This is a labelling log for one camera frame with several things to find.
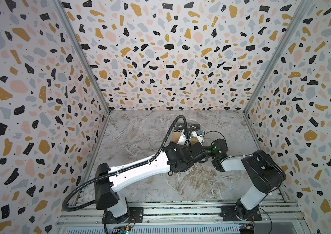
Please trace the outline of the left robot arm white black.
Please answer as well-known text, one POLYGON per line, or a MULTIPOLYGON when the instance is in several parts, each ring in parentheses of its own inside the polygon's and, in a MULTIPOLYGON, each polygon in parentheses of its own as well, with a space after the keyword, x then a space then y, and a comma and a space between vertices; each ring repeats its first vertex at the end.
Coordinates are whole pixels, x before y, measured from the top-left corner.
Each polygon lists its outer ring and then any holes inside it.
POLYGON ((113 167, 109 167, 107 163, 100 164, 95 177, 112 176, 94 182, 95 207, 97 210, 109 210, 115 218, 122 217, 128 214, 127 201, 119 195, 123 188, 154 175, 187 171, 208 155, 208 150, 199 142, 192 146, 171 142, 156 159, 150 156, 113 167))

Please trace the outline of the black card top right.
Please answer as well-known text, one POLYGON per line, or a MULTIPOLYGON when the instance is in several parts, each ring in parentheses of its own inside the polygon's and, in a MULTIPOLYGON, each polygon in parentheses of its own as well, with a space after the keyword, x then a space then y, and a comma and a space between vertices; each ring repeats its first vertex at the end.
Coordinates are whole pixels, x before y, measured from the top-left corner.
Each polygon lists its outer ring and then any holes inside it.
POLYGON ((197 123, 189 123, 187 128, 188 128, 188 131, 190 131, 190 132, 193 132, 193 131, 197 132, 201 129, 201 126, 200 126, 200 124, 197 124, 197 123))

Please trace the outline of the black card top left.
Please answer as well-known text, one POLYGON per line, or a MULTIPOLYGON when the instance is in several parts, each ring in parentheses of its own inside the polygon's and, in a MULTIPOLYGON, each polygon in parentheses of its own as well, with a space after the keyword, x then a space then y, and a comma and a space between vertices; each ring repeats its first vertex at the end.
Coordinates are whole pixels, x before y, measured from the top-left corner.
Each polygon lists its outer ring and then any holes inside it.
POLYGON ((185 125, 184 123, 176 123, 173 128, 173 132, 175 133, 185 133, 185 125))

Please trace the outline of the black card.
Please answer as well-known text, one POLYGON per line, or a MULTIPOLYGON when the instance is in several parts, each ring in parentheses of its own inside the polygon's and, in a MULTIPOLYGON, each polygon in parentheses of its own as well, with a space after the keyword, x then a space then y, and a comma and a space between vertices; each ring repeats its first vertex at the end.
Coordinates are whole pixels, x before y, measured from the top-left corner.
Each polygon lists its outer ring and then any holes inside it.
POLYGON ((184 123, 176 123, 173 128, 173 132, 175 133, 185 133, 185 125, 184 123))
POLYGON ((197 123, 189 123, 187 128, 188 128, 188 131, 190 131, 190 132, 193 132, 193 131, 197 132, 201 129, 201 126, 200 126, 200 124, 197 124, 197 123))

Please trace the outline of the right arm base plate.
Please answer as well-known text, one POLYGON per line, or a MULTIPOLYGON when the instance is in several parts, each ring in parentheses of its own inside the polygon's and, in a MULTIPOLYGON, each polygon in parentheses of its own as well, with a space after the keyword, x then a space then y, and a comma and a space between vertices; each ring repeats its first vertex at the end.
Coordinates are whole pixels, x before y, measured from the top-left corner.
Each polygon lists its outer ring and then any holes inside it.
POLYGON ((227 205, 221 206, 219 214, 223 221, 261 221, 262 216, 259 207, 247 210, 244 206, 227 205))

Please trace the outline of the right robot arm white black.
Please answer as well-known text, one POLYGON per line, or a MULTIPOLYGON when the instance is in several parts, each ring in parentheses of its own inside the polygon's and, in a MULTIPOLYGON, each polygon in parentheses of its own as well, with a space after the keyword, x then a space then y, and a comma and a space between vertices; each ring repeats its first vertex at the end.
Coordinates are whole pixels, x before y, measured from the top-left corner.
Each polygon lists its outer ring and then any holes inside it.
POLYGON ((249 219, 259 210, 259 204, 285 181, 284 170, 263 150, 251 155, 229 156, 224 139, 211 145, 212 164, 217 171, 246 171, 252 185, 236 202, 233 215, 240 220, 249 219))

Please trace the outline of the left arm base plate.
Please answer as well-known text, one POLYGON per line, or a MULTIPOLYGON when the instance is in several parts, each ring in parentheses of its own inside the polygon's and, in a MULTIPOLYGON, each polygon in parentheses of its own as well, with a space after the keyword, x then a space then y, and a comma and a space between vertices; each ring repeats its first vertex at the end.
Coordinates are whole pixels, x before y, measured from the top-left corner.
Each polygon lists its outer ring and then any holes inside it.
POLYGON ((142 223, 144 217, 144 207, 129 207, 122 215, 115 217, 113 213, 108 210, 104 212, 102 224, 129 224, 142 223))

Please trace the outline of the pink leather card holder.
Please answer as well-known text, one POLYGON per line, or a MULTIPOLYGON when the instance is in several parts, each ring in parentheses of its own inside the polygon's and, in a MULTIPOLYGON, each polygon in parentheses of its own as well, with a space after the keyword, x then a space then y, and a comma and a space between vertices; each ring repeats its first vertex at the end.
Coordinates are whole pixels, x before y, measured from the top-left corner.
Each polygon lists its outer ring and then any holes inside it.
POLYGON ((177 143, 179 145, 184 145, 185 141, 186 141, 186 137, 184 132, 173 132, 172 142, 177 143))

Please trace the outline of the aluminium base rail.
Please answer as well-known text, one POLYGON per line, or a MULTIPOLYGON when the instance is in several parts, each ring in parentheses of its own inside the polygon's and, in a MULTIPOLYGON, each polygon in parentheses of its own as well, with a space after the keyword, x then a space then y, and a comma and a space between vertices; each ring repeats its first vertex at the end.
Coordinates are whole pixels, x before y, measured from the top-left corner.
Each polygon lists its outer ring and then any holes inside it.
POLYGON ((131 234, 309 234, 295 203, 267 200, 246 221, 233 217, 234 202, 143 202, 129 203, 135 221, 131 234))

